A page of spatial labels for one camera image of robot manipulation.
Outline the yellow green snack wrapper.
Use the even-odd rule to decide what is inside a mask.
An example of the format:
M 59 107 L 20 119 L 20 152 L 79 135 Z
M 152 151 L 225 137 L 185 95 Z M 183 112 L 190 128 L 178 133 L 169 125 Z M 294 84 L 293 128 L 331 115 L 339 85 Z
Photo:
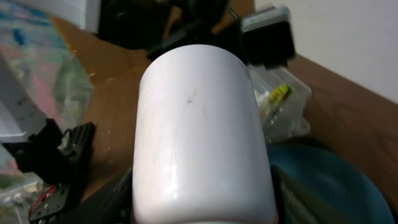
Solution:
M 290 92 L 291 87 L 287 84 L 282 84 L 269 94 L 267 101 L 269 103 L 278 103 L 285 100 L 290 95 Z

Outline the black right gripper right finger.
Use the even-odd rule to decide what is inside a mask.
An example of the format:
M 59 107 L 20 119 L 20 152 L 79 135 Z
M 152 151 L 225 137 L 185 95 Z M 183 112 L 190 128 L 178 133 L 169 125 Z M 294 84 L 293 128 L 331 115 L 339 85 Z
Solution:
M 280 167 L 271 166 L 271 174 L 279 223 L 354 223 L 353 220 L 337 212 Z

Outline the white cup pink inside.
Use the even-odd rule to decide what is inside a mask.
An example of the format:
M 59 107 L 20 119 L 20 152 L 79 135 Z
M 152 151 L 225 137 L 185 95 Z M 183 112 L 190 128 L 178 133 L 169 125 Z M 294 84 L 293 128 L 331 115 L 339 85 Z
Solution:
M 139 85 L 132 171 L 138 223 L 275 223 L 247 66 L 211 45 L 154 60 Z

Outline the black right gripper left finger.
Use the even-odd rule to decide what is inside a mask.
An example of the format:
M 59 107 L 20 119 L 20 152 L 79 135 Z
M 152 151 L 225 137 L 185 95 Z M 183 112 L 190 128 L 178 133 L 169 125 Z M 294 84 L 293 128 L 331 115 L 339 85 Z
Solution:
M 54 224 L 130 224 L 132 169 L 119 174 Z

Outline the dark blue plate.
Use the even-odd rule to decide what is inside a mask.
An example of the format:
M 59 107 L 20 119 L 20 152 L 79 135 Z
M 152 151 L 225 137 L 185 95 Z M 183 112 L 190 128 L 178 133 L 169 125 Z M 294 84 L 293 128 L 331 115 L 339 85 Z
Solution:
M 281 168 L 355 223 L 397 223 L 385 196 L 363 172 L 324 148 L 267 145 L 269 164 Z

